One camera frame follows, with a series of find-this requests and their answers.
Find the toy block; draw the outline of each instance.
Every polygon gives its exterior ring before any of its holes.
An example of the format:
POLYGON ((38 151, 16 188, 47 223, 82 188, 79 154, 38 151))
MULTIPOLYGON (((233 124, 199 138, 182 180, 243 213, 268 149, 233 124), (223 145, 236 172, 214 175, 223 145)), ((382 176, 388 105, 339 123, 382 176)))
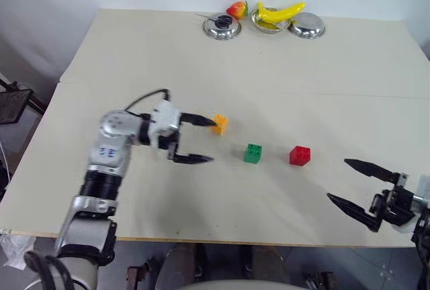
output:
POLYGON ((223 115, 217 114, 212 120, 214 120, 216 126, 212 126, 210 128, 211 131, 215 134, 218 134, 219 136, 223 135, 227 129, 228 118, 224 117, 223 115))
POLYGON ((290 152, 290 164, 304 166, 310 161, 310 149, 307 147, 295 146, 290 152))
POLYGON ((248 144, 247 151, 245 152, 245 162, 251 164, 257 164, 260 161, 261 154, 263 153, 263 147, 258 144, 248 144))

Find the orange block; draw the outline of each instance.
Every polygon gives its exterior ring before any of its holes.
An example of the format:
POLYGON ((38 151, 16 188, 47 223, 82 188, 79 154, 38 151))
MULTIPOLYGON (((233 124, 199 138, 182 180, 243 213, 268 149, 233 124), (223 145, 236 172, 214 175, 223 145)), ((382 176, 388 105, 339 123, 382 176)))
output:
POLYGON ((223 115, 217 114, 212 120, 214 120, 216 126, 211 127, 211 131, 215 134, 218 134, 219 136, 223 135, 227 129, 228 118, 224 117, 223 115))

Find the yellow banana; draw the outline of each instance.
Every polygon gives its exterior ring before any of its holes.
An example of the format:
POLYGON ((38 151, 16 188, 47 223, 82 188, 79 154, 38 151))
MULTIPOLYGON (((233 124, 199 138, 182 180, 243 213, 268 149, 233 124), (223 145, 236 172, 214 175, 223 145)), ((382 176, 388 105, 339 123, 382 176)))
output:
POLYGON ((280 23, 300 13, 304 9, 304 6, 306 6, 306 3, 298 3, 284 10, 270 11, 264 8, 263 3, 260 2, 258 3, 258 14, 267 23, 280 23))

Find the table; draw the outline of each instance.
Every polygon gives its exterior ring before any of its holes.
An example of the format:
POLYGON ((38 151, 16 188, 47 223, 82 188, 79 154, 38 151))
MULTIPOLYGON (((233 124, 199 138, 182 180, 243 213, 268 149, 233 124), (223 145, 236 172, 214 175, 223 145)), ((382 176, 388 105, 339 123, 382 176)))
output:
POLYGON ((411 191, 429 174, 429 63, 399 21, 324 21, 327 33, 314 41, 243 23, 238 38, 219 42, 192 12, 101 10, 0 204, 0 226, 55 236, 100 117, 167 87, 182 111, 227 116, 228 131, 183 127, 180 151, 213 156, 207 164, 134 147, 115 216, 119 239, 410 246, 389 224, 368 231, 325 194, 368 207, 389 187, 344 158, 408 173, 411 191), (249 142, 263 146, 257 165, 243 162, 249 142), (296 145, 312 148, 304 167, 286 163, 296 145))

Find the stainless steel bowl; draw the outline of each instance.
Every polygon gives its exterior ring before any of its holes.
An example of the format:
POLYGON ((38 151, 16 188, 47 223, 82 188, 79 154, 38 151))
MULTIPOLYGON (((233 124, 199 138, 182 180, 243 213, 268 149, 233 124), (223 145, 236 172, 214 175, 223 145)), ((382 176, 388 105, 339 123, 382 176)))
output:
POLYGON ((300 38, 315 39, 325 33, 325 26, 320 17, 313 13, 298 13, 291 19, 289 31, 300 38))
MULTIPOLYGON (((276 8, 266 8, 270 11, 278 11, 279 9, 276 8)), ((251 14, 251 20, 254 24, 254 26, 266 34, 275 34, 283 30, 284 28, 288 27, 290 25, 290 21, 286 20, 281 23, 267 23, 266 21, 263 21, 259 15, 258 15, 258 9, 254 10, 251 14)))
POLYGON ((215 13, 207 17, 207 20, 202 25, 206 35, 216 40, 231 40, 241 33, 242 26, 236 18, 227 15, 226 13, 215 13), (219 18, 229 17, 231 23, 228 25, 217 23, 219 18))

